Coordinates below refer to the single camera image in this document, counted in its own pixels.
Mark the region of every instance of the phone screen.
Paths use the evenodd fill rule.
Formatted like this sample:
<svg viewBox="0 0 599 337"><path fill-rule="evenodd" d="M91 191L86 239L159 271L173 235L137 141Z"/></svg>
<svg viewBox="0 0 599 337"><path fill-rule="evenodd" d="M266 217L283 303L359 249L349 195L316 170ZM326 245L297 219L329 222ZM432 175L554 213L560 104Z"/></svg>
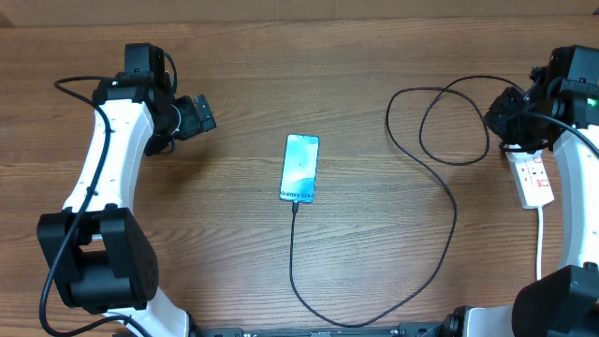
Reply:
<svg viewBox="0 0 599 337"><path fill-rule="evenodd" d="M305 203L314 201L319 145L320 139L317 136L287 136L279 193L281 200Z"/></svg>

